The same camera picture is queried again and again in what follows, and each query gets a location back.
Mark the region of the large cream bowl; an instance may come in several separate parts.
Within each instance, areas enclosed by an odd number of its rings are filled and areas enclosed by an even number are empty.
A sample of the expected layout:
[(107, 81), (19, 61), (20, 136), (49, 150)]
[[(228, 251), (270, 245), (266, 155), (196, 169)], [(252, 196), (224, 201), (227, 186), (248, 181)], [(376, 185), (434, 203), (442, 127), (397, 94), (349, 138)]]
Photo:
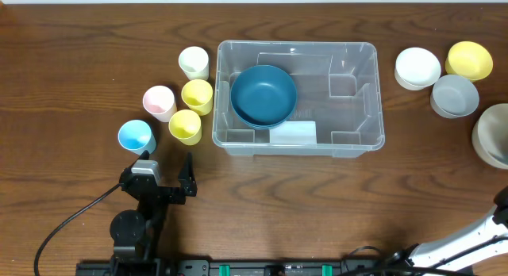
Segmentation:
[(487, 108), (477, 120), (471, 135), (476, 154), (498, 169), (507, 169), (507, 104)]

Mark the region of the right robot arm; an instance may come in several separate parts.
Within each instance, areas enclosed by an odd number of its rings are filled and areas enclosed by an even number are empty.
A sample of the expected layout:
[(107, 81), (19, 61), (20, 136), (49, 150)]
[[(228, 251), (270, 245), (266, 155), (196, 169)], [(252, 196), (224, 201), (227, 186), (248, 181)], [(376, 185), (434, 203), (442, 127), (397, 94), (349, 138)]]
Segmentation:
[(494, 198), (487, 215), (450, 236), (395, 253), (390, 264), (459, 271), (507, 253), (507, 189)]

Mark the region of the dark blue bowl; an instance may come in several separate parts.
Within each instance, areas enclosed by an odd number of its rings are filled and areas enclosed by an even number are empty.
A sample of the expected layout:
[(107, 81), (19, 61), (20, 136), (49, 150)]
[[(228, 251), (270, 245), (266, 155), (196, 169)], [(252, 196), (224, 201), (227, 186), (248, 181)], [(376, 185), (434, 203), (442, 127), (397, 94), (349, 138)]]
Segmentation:
[(289, 120), (291, 115), (262, 114), (260, 116), (249, 116), (236, 113), (235, 117), (248, 127), (255, 129), (271, 129), (276, 128), (283, 122)]
[(298, 102), (294, 80), (282, 69), (257, 65), (242, 71), (234, 81), (229, 99), (234, 113), (291, 115)]

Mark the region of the grey small bowl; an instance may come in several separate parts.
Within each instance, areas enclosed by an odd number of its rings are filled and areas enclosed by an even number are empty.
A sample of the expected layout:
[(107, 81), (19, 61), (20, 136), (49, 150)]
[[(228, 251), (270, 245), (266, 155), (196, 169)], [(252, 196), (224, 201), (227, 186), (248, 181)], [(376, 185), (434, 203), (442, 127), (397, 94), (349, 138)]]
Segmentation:
[(455, 119), (476, 111), (479, 92), (468, 79), (459, 75), (445, 75), (433, 85), (429, 100), (438, 115)]

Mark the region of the white small bowl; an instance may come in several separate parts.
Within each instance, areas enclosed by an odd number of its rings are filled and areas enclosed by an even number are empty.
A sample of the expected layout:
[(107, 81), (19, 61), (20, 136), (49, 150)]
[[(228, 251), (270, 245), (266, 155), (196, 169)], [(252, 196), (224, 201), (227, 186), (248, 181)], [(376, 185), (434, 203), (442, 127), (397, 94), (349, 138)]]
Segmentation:
[(396, 58), (394, 76), (398, 84), (407, 90), (423, 90), (440, 78), (441, 63), (427, 49), (407, 48)]

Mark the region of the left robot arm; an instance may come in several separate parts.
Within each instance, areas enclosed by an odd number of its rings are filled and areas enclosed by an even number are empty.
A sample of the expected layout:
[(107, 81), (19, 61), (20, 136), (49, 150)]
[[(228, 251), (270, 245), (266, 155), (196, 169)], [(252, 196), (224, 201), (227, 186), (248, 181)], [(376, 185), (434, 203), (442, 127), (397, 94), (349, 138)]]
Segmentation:
[(183, 205), (197, 195), (192, 154), (187, 154), (178, 174), (178, 187), (162, 186), (159, 164), (144, 151), (119, 178), (121, 190), (138, 201), (136, 209), (120, 212), (111, 221), (114, 256), (121, 260), (147, 261), (156, 253), (167, 207)]

